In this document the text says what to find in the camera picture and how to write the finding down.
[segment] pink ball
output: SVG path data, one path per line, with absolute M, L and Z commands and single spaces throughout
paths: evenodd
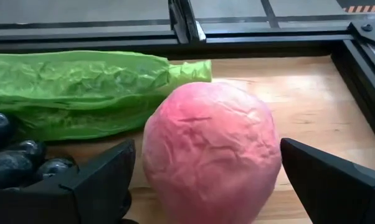
M 270 110 L 225 83 L 174 90 L 150 117 L 143 167 L 174 224 L 249 224 L 282 165 Z

